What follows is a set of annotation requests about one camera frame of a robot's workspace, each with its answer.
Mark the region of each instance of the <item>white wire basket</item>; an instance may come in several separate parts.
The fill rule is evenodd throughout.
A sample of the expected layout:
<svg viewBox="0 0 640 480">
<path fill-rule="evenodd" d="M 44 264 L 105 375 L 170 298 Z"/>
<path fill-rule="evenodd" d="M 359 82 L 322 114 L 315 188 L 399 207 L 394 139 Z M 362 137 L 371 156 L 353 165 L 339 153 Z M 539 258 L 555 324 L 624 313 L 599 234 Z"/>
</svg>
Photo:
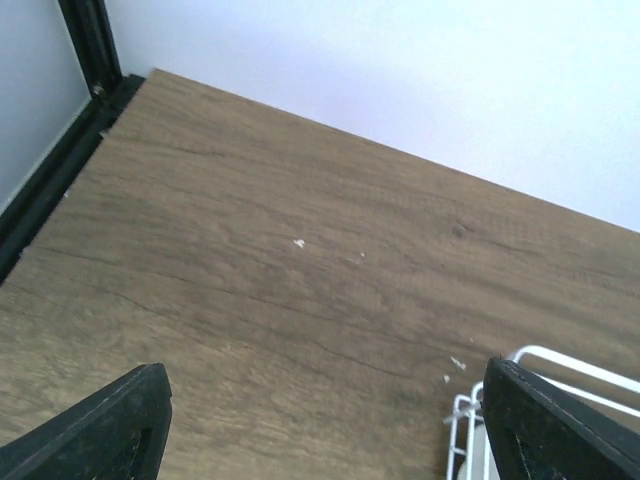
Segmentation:
<svg viewBox="0 0 640 480">
<path fill-rule="evenodd" d="M 640 382 L 545 347 L 528 345 L 508 355 L 507 359 L 520 363 L 527 356 L 545 360 L 615 388 L 640 395 Z M 640 410 L 637 408 L 632 408 L 587 390 L 559 382 L 538 372 L 534 373 L 576 397 L 609 408 L 625 416 L 633 417 L 636 420 L 640 419 Z M 478 382 L 473 386 L 469 395 L 456 395 L 453 400 L 453 411 L 451 415 L 444 419 L 445 424 L 451 425 L 446 480 L 499 480 L 500 478 L 484 428 L 480 405 L 482 388 L 482 382 Z M 461 447 L 458 445 L 458 432 L 465 428 L 467 430 L 467 440 L 465 445 Z M 457 457 L 461 457 L 463 463 L 458 471 L 454 472 Z"/>
</svg>

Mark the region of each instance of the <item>black metal frame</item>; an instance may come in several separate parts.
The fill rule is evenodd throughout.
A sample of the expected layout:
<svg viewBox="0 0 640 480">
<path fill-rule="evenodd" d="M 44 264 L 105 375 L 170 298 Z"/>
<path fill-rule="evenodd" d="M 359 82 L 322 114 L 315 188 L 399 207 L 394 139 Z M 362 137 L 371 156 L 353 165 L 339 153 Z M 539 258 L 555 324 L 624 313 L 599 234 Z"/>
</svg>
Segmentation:
<svg viewBox="0 0 640 480">
<path fill-rule="evenodd" d="M 58 0 L 91 100 L 0 215 L 0 284 L 144 82 L 123 77 L 104 0 Z"/>
<path fill-rule="evenodd" d="M 640 480 L 640 435 L 516 363 L 491 359 L 483 395 L 500 478 Z"/>
</svg>

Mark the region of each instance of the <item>white debris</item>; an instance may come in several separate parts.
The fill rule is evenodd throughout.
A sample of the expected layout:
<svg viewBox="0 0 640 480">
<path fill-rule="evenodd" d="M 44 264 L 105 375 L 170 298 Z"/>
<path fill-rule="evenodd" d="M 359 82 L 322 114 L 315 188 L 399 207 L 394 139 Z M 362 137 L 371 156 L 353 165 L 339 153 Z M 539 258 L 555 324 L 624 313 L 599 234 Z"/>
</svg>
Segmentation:
<svg viewBox="0 0 640 480">
<path fill-rule="evenodd" d="M 451 357 L 451 361 L 453 362 L 453 364 L 458 367 L 460 370 L 466 370 L 467 369 L 467 364 L 466 363 L 462 363 L 460 360 L 458 360 L 456 357 Z"/>
</svg>

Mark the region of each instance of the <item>wooden floor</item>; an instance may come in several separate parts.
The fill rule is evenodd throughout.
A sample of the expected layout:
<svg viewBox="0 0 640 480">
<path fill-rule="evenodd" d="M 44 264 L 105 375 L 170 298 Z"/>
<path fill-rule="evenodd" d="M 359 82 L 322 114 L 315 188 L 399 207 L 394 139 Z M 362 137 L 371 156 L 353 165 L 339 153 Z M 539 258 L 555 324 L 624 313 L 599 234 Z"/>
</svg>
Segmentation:
<svg viewBox="0 0 640 480">
<path fill-rule="evenodd" d="M 154 72 L 0 289 L 0 442 L 164 362 L 161 479 L 442 478 L 490 356 L 637 378 L 639 314 L 638 234 Z"/>
</svg>

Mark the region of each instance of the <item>wood grain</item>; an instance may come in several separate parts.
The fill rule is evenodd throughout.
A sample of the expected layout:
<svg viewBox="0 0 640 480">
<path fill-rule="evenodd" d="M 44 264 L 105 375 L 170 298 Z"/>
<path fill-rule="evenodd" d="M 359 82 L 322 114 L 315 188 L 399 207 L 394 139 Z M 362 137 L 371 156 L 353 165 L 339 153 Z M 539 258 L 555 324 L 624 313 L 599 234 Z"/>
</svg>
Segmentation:
<svg viewBox="0 0 640 480">
<path fill-rule="evenodd" d="M 159 361 L 161 479 L 442 478 L 490 356 L 637 378 L 638 312 L 638 234 L 156 71 L 0 290 L 0 441 Z"/>
</svg>

